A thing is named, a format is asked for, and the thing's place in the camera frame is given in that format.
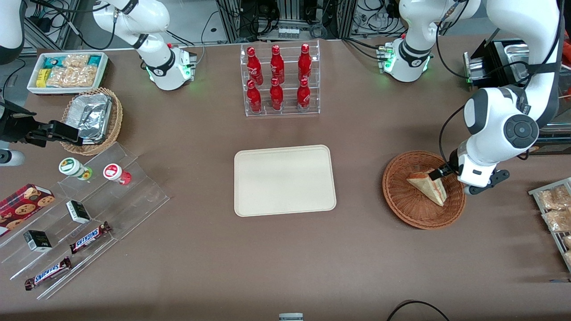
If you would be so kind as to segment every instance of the sandwich slice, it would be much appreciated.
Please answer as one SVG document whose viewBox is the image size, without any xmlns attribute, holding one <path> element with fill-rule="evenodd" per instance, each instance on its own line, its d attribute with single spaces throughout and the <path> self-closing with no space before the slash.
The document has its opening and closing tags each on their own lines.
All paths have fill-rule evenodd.
<svg viewBox="0 0 571 321">
<path fill-rule="evenodd" d="M 430 179 L 428 173 L 431 171 L 432 170 L 413 173 L 407 178 L 407 181 L 426 195 L 426 197 L 431 201 L 440 206 L 444 206 L 444 202 L 447 197 L 446 190 L 444 189 L 444 185 L 442 185 L 442 180 L 440 178 L 437 180 Z"/>
</svg>

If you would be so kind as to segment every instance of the cookie box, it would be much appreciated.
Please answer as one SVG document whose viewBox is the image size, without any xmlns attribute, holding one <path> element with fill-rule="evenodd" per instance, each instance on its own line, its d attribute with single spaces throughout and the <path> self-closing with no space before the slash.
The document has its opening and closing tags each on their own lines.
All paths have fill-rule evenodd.
<svg viewBox="0 0 571 321">
<path fill-rule="evenodd" d="M 27 184 L 0 201 L 0 236 L 13 230 L 54 200 L 55 197 L 51 191 Z"/>
<path fill-rule="evenodd" d="M 45 67 L 46 61 L 50 58 L 54 57 L 61 57 L 67 54 L 82 54 L 82 55 L 90 55 L 90 56 L 99 56 L 101 57 L 99 60 L 99 65 L 97 67 L 97 72 L 95 74 L 95 80 L 93 81 L 93 85 L 91 87 L 38 87 L 36 81 L 38 80 L 38 76 L 40 75 L 40 70 Z M 38 61 L 36 61 L 36 65 L 34 67 L 34 71 L 32 71 L 32 75 L 30 76 L 30 80 L 28 81 L 28 91 L 36 94 L 36 95 L 74 95 L 77 93 L 84 93 L 86 91 L 95 90 L 99 88 L 101 83 L 103 82 L 103 76 L 106 72 L 108 57 L 105 53 L 98 52 L 98 51 L 74 51 L 72 53 L 46 53 L 41 54 L 38 57 Z"/>
</svg>

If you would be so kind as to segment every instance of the clear acrylic shelf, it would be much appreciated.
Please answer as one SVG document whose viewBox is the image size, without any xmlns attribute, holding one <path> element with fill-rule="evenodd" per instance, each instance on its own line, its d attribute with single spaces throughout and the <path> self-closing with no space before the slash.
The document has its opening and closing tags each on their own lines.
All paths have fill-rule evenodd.
<svg viewBox="0 0 571 321">
<path fill-rule="evenodd" d="M 311 56 L 311 76 L 309 78 L 308 87 L 311 90 L 309 98 L 309 110 L 301 113 L 297 110 L 297 89 L 299 88 L 299 79 L 297 78 L 297 60 L 301 53 L 301 44 L 309 44 L 309 55 Z M 263 117 L 263 116 L 280 116 L 280 115 L 305 115 L 319 114 L 321 112 L 320 105 L 320 52 L 319 41 L 305 42 L 279 42 L 280 52 L 284 58 L 285 65 L 285 82 L 282 84 L 284 91 L 284 106 L 281 111 L 275 111 L 271 106 L 270 88 L 272 73 L 270 69 L 270 60 L 272 59 L 271 46 L 273 43 L 249 43 L 240 47 L 240 69 L 242 71 L 242 91 L 244 92 L 244 109 L 246 116 Z M 248 96 L 246 92 L 248 87 L 246 82 L 250 78 L 248 74 L 248 55 L 246 49 L 254 47 L 256 56 L 262 64 L 262 76 L 264 83 L 258 86 L 258 90 L 262 95 L 262 112 L 260 114 L 252 113 L 248 104 Z"/>
<path fill-rule="evenodd" d="M 22 291 L 25 291 L 26 279 L 35 277 L 69 256 L 73 266 L 70 271 L 61 272 L 29 291 L 37 299 L 51 297 L 169 200 L 135 160 L 136 157 L 119 143 L 113 144 L 85 164 L 93 169 L 93 176 L 89 180 L 67 177 L 54 185 L 51 190 L 56 201 L 51 207 L 36 214 L 37 217 L 32 217 L 29 223 L 20 224 L 17 230 L 6 236 L 9 238 L 2 240 L 2 269 L 11 280 L 21 283 Z M 130 172 L 132 181 L 128 185 L 119 185 L 104 178 L 103 168 L 110 163 L 117 163 Z M 89 223 L 79 224 L 71 220 L 65 205 L 70 199 L 83 203 L 91 216 Z M 69 245 L 105 221 L 112 230 L 72 255 Z M 30 251 L 23 237 L 26 230 L 46 232 L 53 248 L 44 253 Z"/>
</svg>

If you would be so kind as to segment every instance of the aluminum foil container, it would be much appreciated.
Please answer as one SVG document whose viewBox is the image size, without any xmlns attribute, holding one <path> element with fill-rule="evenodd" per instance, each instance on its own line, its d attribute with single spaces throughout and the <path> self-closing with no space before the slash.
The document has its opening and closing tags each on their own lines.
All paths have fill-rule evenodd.
<svg viewBox="0 0 571 321">
<path fill-rule="evenodd" d="M 105 141 L 113 99 L 106 94 L 84 95 L 73 99 L 65 123 L 79 130 L 84 145 Z"/>
</svg>

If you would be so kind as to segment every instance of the small jar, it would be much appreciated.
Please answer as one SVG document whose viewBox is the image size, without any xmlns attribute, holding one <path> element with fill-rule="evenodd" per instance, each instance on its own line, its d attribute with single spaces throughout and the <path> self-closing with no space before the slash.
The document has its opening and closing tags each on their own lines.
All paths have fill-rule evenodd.
<svg viewBox="0 0 571 321">
<path fill-rule="evenodd" d="M 131 173 L 124 171 L 121 166 L 117 164 L 109 164 L 103 170 L 103 176 L 108 180 L 117 182 L 121 185 L 127 185 L 131 182 Z"/>
<path fill-rule="evenodd" d="M 59 171 L 67 176 L 77 177 L 79 180 L 88 180 L 93 175 L 91 168 L 81 164 L 73 157 L 68 157 L 59 164 Z"/>
</svg>

